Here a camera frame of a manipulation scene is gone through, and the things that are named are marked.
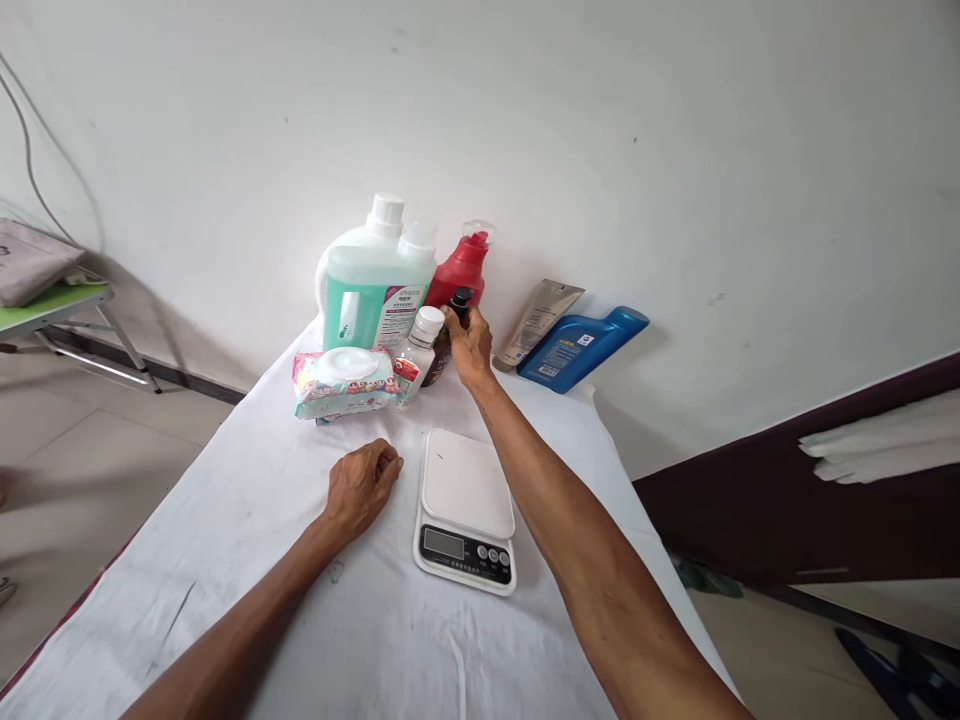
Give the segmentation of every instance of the folded white cloth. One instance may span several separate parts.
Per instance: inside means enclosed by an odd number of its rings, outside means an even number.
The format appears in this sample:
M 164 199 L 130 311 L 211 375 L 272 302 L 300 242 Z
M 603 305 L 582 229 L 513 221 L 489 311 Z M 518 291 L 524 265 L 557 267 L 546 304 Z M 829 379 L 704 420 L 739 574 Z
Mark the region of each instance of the folded white cloth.
M 960 462 L 960 390 L 800 439 L 814 473 L 844 484 Z

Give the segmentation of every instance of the small white bottle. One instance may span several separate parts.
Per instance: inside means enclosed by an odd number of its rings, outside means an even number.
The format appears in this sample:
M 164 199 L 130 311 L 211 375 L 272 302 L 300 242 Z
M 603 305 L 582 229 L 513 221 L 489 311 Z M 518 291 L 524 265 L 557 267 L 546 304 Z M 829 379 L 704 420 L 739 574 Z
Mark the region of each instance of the small white bottle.
M 427 370 L 433 364 L 433 341 L 443 327 L 443 313 L 435 307 L 424 306 L 417 311 L 413 330 L 407 339 L 393 350 L 393 373 L 407 399 L 401 402 L 398 410 L 405 410 L 413 396 L 417 394 Z

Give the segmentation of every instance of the hand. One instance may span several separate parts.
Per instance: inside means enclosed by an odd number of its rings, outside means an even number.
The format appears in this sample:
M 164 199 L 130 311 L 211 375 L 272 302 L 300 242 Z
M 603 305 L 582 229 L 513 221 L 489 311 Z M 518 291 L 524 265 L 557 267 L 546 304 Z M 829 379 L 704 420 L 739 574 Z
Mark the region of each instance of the hand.
M 403 458 L 383 438 L 347 453 L 330 470 L 327 507 L 320 520 L 330 522 L 350 542 L 362 535 L 390 499 Z
M 450 345 L 453 349 L 453 362 L 460 373 L 460 381 L 470 392 L 484 382 L 496 382 L 490 369 L 490 352 L 493 336 L 490 326 L 475 307 L 467 310 L 466 327 L 460 325 L 460 318 L 449 307 L 441 308 L 444 323 L 450 332 Z

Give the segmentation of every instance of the bottle cap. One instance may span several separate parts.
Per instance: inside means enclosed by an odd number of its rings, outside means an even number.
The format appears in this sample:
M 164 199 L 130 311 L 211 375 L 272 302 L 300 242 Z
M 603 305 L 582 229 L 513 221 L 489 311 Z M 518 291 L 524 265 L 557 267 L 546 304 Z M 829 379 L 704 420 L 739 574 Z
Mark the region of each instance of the bottle cap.
M 448 304 L 455 308 L 466 308 L 471 300 L 473 300 L 473 288 L 457 288 Z
M 400 217 L 403 215 L 403 200 L 396 195 L 377 193 L 373 196 L 373 209 L 367 215 L 367 230 L 380 237 L 400 237 Z
M 417 340 L 432 343 L 433 339 L 443 327 L 443 313 L 435 307 L 424 305 L 417 311 L 417 319 L 413 322 L 413 332 Z
M 401 257 L 415 262 L 432 260 L 436 252 L 436 241 L 436 223 L 414 220 L 407 223 L 407 229 L 400 236 L 397 252 Z
M 463 224 L 463 238 L 467 245 L 487 249 L 493 245 L 497 228 L 486 220 L 469 220 Z
M 610 314 L 607 315 L 607 322 L 616 325 L 621 330 L 626 330 L 630 337 L 633 337 L 650 324 L 650 318 L 633 308 L 620 305 L 610 311 Z

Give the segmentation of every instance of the green stool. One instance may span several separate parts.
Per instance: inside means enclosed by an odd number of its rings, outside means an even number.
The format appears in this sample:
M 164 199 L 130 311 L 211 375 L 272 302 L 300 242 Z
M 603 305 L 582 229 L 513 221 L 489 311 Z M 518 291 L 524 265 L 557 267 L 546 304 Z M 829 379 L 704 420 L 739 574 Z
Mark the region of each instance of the green stool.
M 120 327 L 117 318 L 107 307 L 107 303 L 113 300 L 113 289 L 109 285 L 64 285 L 57 283 L 49 290 L 46 290 L 40 297 L 22 308 L 0 308 L 0 344 L 7 340 L 18 337 L 24 337 L 33 333 L 37 339 L 43 343 L 44 347 L 52 350 L 58 355 L 79 360 L 80 362 L 94 365 L 102 370 L 111 372 L 114 375 L 120 375 L 128 380 L 132 380 L 138 385 L 146 385 L 155 393 L 161 392 L 160 386 L 154 380 L 150 371 L 147 370 L 146 363 L 140 357 L 140 353 L 130 342 L 130 338 Z M 74 322 L 70 318 L 84 310 L 96 308 L 103 318 L 106 325 L 96 325 L 93 323 Z M 81 355 L 75 350 L 65 347 L 52 341 L 41 330 L 49 325 L 65 325 L 67 327 L 84 327 L 93 330 L 103 330 L 112 332 L 120 340 L 123 349 L 133 361 L 134 367 L 140 371 L 139 375 L 127 371 L 126 368 L 109 363 L 106 360 L 94 358 L 90 355 Z

